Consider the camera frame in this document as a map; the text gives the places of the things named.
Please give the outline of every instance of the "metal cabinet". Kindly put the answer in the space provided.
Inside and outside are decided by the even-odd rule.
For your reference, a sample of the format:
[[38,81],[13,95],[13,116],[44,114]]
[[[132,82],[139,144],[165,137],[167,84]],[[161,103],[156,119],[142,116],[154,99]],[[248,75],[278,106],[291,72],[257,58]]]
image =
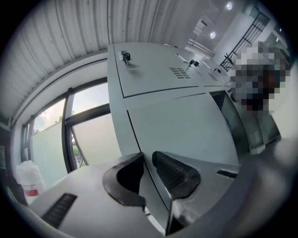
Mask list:
[[[203,63],[189,67],[187,62],[199,59],[183,49],[151,43],[122,43],[115,44],[113,50],[125,98],[175,88],[226,85],[221,75]],[[129,65],[121,61],[121,51],[131,55]]]
[[135,107],[129,109],[129,115],[146,164],[167,205],[170,197],[153,167],[153,152],[170,152],[200,161],[238,165],[229,128],[209,93]]

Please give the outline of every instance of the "ceiling light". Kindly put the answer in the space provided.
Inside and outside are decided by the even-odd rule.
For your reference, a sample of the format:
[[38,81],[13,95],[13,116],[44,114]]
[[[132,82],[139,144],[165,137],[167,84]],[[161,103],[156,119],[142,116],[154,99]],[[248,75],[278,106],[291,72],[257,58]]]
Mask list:
[[233,8],[233,4],[231,2],[228,2],[227,5],[226,5],[226,8],[228,10],[231,10]]
[[210,33],[210,38],[211,38],[211,39],[214,39],[215,37],[216,37],[215,32],[211,32],[211,33]]

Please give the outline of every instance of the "glass pane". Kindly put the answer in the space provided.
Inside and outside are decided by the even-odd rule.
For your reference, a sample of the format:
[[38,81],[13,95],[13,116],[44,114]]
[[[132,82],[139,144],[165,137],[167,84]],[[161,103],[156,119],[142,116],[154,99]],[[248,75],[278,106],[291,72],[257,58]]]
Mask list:
[[64,100],[45,110],[34,122],[32,160],[39,167],[47,189],[67,175],[59,120],[63,106]]
[[249,13],[249,16],[251,16],[252,18],[256,18],[258,15],[259,11],[254,7],[252,8],[251,12]]
[[22,128],[22,134],[21,134],[21,144],[24,144],[26,141],[26,127]]
[[109,103],[108,84],[100,84],[74,95],[72,115]]
[[34,120],[33,135],[36,135],[50,126],[62,121],[62,113],[65,99],[52,105],[50,108],[42,112]]
[[121,156],[111,114],[75,125],[74,132],[88,164],[98,164]]
[[24,152],[25,160],[28,160],[28,158],[29,158],[28,157],[28,148],[25,148],[23,152]]
[[29,137],[29,126],[30,124],[28,124],[25,128],[25,141],[28,141],[28,137]]
[[74,159],[75,159],[76,167],[80,168],[82,157],[75,142],[73,142],[73,151],[74,151]]

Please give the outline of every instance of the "window frame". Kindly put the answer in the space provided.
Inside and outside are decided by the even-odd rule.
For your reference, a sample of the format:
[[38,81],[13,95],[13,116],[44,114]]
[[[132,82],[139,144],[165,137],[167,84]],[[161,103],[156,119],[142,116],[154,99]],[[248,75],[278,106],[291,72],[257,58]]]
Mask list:
[[104,105],[100,105],[100,106],[85,110],[83,112],[80,112],[72,116],[71,112],[72,112],[73,100],[76,93],[104,83],[108,83],[107,77],[93,80],[91,82],[82,84],[75,88],[69,88],[66,93],[63,93],[62,95],[58,96],[54,100],[50,101],[40,110],[38,110],[34,115],[32,115],[28,120],[28,122],[22,126],[22,130],[21,130],[21,148],[20,148],[21,161],[22,162],[26,161],[26,156],[24,154],[25,148],[27,148],[28,150],[28,160],[33,160],[32,159],[33,158],[32,157],[32,136],[34,132],[35,118],[39,116],[42,112],[44,112],[45,110],[53,106],[54,104],[65,99],[63,112],[62,112],[61,138],[62,138],[62,151],[63,151],[66,170],[68,173],[70,173],[73,170],[76,170],[78,168],[75,161],[71,134],[73,135],[74,140],[76,141],[76,146],[78,147],[79,153],[81,154],[81,157],[82,157],[80,164],[82,164],[82,162],[84,161],[84,163],[88,165],[88,162],[86,161],[82,153],[82,150],[77,143],[76,135],[74,130],[72,129],[72,126],[85,122],[87,120],[91,120],[91,119],[109,114],[111,113],[111,111],[110,111],[109,103],[107,103]]

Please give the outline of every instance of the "window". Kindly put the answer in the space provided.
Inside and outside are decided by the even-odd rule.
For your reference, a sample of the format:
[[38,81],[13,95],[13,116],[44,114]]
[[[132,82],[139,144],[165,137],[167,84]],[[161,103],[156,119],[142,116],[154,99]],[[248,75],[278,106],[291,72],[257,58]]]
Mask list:
[[33,126],[33,121],[29,122],[23,126],[21,133],[21,161],[31,160],[31,128]]
[[64,102],[52,105],[34,120],[32,161],[39,167],[47,189],[67,175],[61,138]]
[[62,121],[64,102],[65,99],[61,100],[60,102],[43,111],[35,118],[33,135],[40,133],[52,125]]
[[121,156],[111,114],[77,124],[73,130],[90,165]]
[[74,95],[72,115],[109,103],[108,84],[100,84]]
[[[76,168],[121,156],[108,103],[107,83],[74,94],[71,117],[67,119],[66,124],[72,132],[70,150],[73,150],[72,160]],[[92,113],[98,111],[98,115],[90,119],[89,109],[98,106],[108,108],[108,111],[101,112],[100,108],[96,108]]]
[[253,7],[248,15],[255,19],[257,18],[258,13],[259,13],[259,10],[256,7]]
[[23,125],[22,161],[39,167],[47,189],[74,169],[121,156],[106,82],[69,89]]

